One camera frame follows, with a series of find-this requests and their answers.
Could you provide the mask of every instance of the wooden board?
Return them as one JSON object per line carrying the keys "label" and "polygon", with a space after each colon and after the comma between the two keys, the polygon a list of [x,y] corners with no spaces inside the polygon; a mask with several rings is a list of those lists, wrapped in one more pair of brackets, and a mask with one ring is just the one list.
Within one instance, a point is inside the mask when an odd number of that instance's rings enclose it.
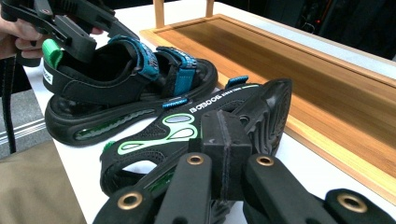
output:
{"label": "wooden board", "polygon": [[208,59],[220,86],[241,75],[259,83],[290,77],[285,132],[396,204],[396,80],[223,15],[141,35]]}

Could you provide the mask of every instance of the teal strap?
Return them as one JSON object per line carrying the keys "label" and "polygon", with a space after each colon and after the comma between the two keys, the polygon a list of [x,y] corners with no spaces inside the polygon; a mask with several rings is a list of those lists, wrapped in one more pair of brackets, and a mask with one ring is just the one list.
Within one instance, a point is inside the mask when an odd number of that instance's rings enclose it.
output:
{"label": "teal strap", "polygon": [[171,55],[179,62],[174,95],[178,96],[189,92],[197,67],[196,59],[175,48],[158,47],[157,50]]}
{"label": "teal strap", "polygon": [[225,86],[225,89],[233,87],[235,85],[244,84],[248,81],[248,76],[241,76],[241,77],[233,77],[230,78]]}
{"label": "teal strap", "polygon": [[163,103],[163,109],[175,108],[177,106],[184,105],[189,102],[188,98],[178,98],[168,102]]}
{"label": "teal strap", "polygon": [[126,41],[134,47],[137,55],[137,64],[138,66],[141,66],[141,68],[137,70],[137,74],[146,77],[151,81],[154,81],[159,77],[160,74],[157,58],[151,49],[149,49],[145,44],[124,35],[116,35],[112,37],[108,43],[114,41]]}

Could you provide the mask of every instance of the green insole logo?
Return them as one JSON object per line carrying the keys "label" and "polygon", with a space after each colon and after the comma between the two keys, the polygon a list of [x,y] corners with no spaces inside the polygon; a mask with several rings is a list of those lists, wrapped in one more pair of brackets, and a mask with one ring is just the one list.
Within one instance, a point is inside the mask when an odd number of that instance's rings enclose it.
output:
{"label": "green insole logo", "polygon": [[190,114],[175,114],[163,119],[163,124],[170,129],[169,134],[163,139],[153,139],[147,141],[127,141],[119,146],[119,154],[124,155],[145,147],[152,147],[171,142],[185,142],[191,138],[196,138],[198,131],[192,125],[195,118]]}

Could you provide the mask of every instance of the finger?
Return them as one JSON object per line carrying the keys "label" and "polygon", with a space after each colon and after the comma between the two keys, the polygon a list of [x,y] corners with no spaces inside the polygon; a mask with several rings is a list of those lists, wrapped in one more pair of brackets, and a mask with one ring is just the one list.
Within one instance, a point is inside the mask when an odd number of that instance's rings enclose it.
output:
{"label": "finger", "polygon": [[15,35],[26,40],[38,40],[42,34],[35,30],[35,27],[23,20],[15,22],[0,20],[0,32]]}
{"label": "finger", "polygon": [[21,56],[26,59],[35,59],[43,57],[43,50],[41,49],[26,49],[21,52]]}
{"label": "finger", "polygon": [[22,38],[17,38],[15,40],[15,46],[18,49],[41,49],[41,46],[43,45],[44,40],[48,38],[47,35],[44,35],[42,38],[40,38],[37,41],[31,41],[31,40],[25,40]]}
{"label": "finger", "polygon": [[17,48],[15,47],[15,36],[7,35],[0,41],[0,59],[9,58],[15,55]]}
{"label": "finger", "polygon": [[93,28],[92,28],[92,31],[91,31],[91,34],[93,34],[93,35],[101,35],[103,32],[104,32],[104,31],[103,31],[102,29],[93,27]]}

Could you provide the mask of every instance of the white surface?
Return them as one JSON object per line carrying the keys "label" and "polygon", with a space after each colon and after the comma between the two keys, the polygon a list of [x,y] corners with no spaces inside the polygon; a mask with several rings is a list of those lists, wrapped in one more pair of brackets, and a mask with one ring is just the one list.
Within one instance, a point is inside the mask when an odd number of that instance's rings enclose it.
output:
{"label": "white surface", "polygon": [[[205,1],[185,0],[167,3],[165,4],[164,11],[165,24],[192,20],[205,15]],[[293,39],[296,42],[307,45],[311,48],[328,52],[333,56],[355,63],[359,66],[366,67],[380,74],[395,77],[395,66],[391,66],[387,63],[381,63],[357,53],[334,47],[315,38],[307,37],[281,26],[276,26],[272,22],[261,21],[257,19],[256,16],[244,11],[228,7],[221,3],[215,3],[214,13],[221,13],[240,21],[250,23],[272,33]],[[139,34],[140,30],[155,26],[153,6],[118,10],[116,16],[121,22],[130,27],[137,34]],[[97,36],[98,46],[103,46],[107,40],[108,38],[104,35]],[[142,42],[154,49],[148,41],[142,39]],[[26,72],[35,91],[36,98],[44,113],[47,101],[51,97],[51,93],[48,92],[42,84],[42,67],[26,68]],[[137,133],[150,122],[151,120],[140,122],[117,136],[112,137],[111,140],[118,140],[124,136]],[[99,156],[101,155],[106,142],[108,142],[108,140],[90,147],[75,148],[65,146],[55,141],[62,162],[64,163],[64,168],[69,176],[70,182],[77,195],[78,202],[88,223],[93,222],[97,212],[107,200],[107,196],[101,191],[99,185],[101,171]],[[393,204],[388,203],[383,198],[379,197],[350,176],[344,174],[289,136],[283,136],[277,156],[285,163],[285,165],[301,181],[309,192],[319,196],[320,198],[324,198],[325,193],[330,189],[352,189],[365,195],[372,202],[376,203],[391,214],[393,218],[396,218],[396,207]],[[241,203],[234,207],[226,223],[246,223],[243,214],[241,213],[240,205]]]}

